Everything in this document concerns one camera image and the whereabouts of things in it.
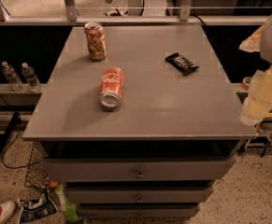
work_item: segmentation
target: sneaker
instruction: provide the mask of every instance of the sneaker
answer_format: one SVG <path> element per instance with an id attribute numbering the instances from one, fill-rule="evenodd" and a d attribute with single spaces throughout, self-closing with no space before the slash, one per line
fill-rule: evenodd
<path id="1" fill-rule="evenodd" d="M 14 214 L 16 204 L 13 201 L 0 204 L 0 224 L 6 223 Z"/>

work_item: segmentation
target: drawer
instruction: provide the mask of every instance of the drawer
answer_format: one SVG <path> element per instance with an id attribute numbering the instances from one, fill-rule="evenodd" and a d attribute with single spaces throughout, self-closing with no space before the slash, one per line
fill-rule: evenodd
<path id="1" fill-rule="evenodd" d="M 231 156 L 239 140 L 107 140 L 41 141 L 44 157 L 51 159 L 161 158 Z"/>
<path id="2" fill-rule="evenodd" d="M 100 206 L 79 207 L 79 215 L 95 218 L 149 218 L 149 217 L 193 217 L 198 213 L 197 206 Z"/>
<path id="3" fill-rule="evenodd" d="M 44 167 L 50 179 L 62 182 L 213 180 L 221 179 L 234 162 L 234 157 L 184 158 L 177 161 L 44 159 Z"/>
<path id="4" fill-rule="evenodd" d="M 212 187 L 78 187 L 67 188 L 73 203 L 201 203 Z"/>

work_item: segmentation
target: soda can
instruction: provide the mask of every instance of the soda can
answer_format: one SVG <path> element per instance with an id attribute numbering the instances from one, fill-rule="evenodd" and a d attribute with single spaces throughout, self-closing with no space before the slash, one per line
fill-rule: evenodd
<path id="1" fill-rule="evenodd" d="M 100 23 L 85 24 L 85 34 L 88 40 L 88 50 L 93 60 L 103 60 L 107 57 L 105 31 Z"/>
<path id="2" fill-rule="evenodd" d="M 121 104 L 123 88 L 123 72 L 117 67 L 110 67 L 102 76 L 99 100 L 106 108 L 114 108 Z"/>

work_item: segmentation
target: terrazzo floor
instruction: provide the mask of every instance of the terrazzo floor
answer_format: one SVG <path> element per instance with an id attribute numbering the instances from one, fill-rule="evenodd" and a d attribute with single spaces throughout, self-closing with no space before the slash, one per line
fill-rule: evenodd
<path id="1" fill-rule="evenodd" d="M 0 116 L 0 130 L 4 130 L 11 115 Z M 13 144 L 4 155 L 4 163 L 0 157 L 0 203 L 19 198 L 37 199 L 40 191 L 25 187 L 27 168 L 11 169 L 28 164 L 33 143 L 23 141 L 21 135 L 30 118 L 22 114 L 23 125 L 14 127 L 7 146 Z M 262 123 L 262 133 L 272 135 L 272 122 Z M 195 217 L 183 218 L 150 218 L 150 219 L 84 219 L 91 224 L 272 224 L 272 146 L 261 157 L 264 146 L 251 144 L 244 153 L 235 155 L 236 163 L 221 180 L 213 184 L 214 191 L 210 197 L 200 203 L 200 211 Z M 59 211 L 56 214 L 29 222 L 35 224 L 64 223 L 60 202 L 56 194 L 51 194 Z M 8 223 L 18 223 L 20 208 L 18 207 Z"/>

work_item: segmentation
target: water bottle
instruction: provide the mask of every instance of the water bottle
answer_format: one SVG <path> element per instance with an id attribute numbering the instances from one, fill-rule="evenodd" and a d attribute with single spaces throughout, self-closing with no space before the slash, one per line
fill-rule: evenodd
<path id="1" fill-rule="evenodd" d="M 14 91 L 21 91 L 23 89 L 21 78 L 11 64 L 2 62 L 2 72 Z"/>
<path id="2" fill-rule="evenodd" d="M 30 85 L 31 91 L 35 93 L 41 93 L 41 83 L 36 76 L 36 73 L 32 66 L 28 65 L 27 63 L 22 64 L 22 74 L 25 77 L 26 82 Z"/>

